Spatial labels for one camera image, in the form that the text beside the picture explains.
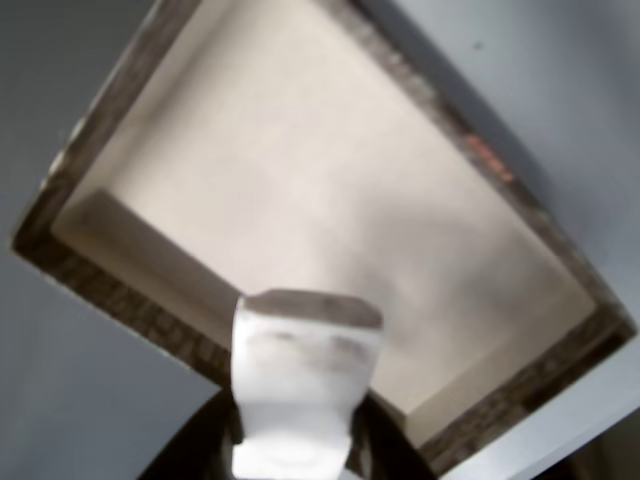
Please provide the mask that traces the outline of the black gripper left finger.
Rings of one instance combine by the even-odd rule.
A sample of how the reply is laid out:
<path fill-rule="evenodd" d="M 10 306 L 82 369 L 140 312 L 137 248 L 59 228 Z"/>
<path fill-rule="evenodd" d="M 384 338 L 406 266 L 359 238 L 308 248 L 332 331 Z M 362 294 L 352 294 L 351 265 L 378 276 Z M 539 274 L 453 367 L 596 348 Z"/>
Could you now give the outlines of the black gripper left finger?
<path fill-rule="evenodd" d="M 237 412 L 228 389 L 211 397 L 179 429 L 138 479 L 234 479 L 223 453 L 227 427 Z"/>

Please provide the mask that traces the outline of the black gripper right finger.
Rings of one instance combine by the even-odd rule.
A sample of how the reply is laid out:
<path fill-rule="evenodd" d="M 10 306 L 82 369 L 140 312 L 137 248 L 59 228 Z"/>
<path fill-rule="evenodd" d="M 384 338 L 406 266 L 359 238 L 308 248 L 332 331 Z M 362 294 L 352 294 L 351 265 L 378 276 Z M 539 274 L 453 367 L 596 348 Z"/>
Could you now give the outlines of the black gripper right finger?
<path fill-rule="evenodd" d="M 356 408 L 345 471 L 357 479 L 433 480 L 436 475 L 391 416 L 368 394 Z"/>

